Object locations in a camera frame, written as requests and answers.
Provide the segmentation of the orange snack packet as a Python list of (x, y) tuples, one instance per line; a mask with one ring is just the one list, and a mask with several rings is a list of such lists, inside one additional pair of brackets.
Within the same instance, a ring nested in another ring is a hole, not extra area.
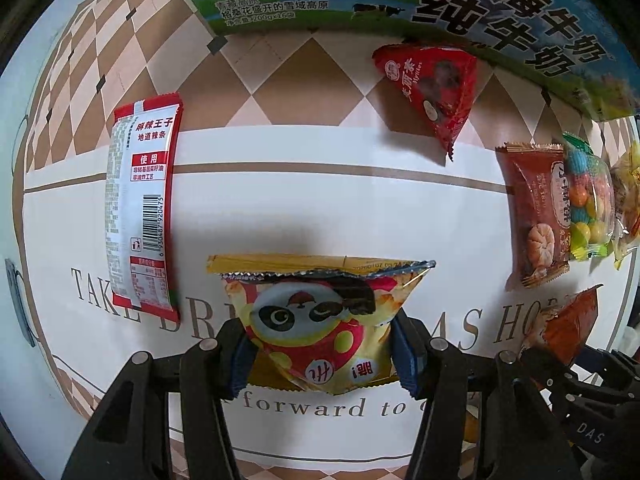
[(601, 287), (601, 284), (594, 285), (568, 296), (564, 304), (541, 310), (525, 334), (520, 358), (530, 350), (541, 350), (563, 365), (573, 365), (596, 324), (598, 289)]

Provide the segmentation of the colourful candy balls bag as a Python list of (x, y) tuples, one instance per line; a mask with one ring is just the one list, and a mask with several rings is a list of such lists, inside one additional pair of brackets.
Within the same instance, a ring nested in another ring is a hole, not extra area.
[(570, 253), (578, 261), (604, 258), (612, 250), (615, 200), (608, 165), (587, 141), (562, 135), (570, 196)]

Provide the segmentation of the yellow panda snack bag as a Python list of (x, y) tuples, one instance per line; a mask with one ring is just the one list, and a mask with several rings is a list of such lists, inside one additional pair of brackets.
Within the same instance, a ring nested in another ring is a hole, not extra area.
[(213, 255), (248, 340), (289, 382), (342, 394), (397, 378), (392, 322), (433, 260)]

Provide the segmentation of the brown biscuit packet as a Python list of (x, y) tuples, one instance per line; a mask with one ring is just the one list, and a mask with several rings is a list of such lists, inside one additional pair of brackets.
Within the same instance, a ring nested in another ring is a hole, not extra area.
[(526, 288), (537, 287), (568, 271), (570, 198), (564, 148), (511, 142), (498, 152), (513, 191), (520, 281)]

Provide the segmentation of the yellow snack packet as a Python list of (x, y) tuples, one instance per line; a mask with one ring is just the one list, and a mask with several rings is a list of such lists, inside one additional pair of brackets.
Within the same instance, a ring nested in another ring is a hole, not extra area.
[(613, 235), (616, 270), (639, 245), (639, 156), (639, 142), (634, 141), (611, 168), (616, 209)]

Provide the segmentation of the red white spicy strip packet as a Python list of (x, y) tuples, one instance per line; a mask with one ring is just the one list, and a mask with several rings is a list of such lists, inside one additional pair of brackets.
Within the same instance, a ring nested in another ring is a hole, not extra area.
[(177, 93), (114, 111), (108, 148), (104, 231), (117, 307), (180, 320), (171, 284), (171, 188), (183, 102)]

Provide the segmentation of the red triangular candy packet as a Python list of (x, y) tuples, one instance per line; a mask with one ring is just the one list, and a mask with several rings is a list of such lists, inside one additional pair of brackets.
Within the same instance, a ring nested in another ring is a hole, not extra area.
[(372, 61), (422, 114), (453, 158), (474, 102), (477, 58), (455, 48), (386, 44), (373, 52)]

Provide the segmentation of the milk carton cardboard box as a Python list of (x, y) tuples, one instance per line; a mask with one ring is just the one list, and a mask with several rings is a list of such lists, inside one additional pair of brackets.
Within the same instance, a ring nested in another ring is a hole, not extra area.
[(472, 52), (598, 122), (639, 110), (639, 64), (590, 0), (192, 0), (216, 32), (326, 28)]

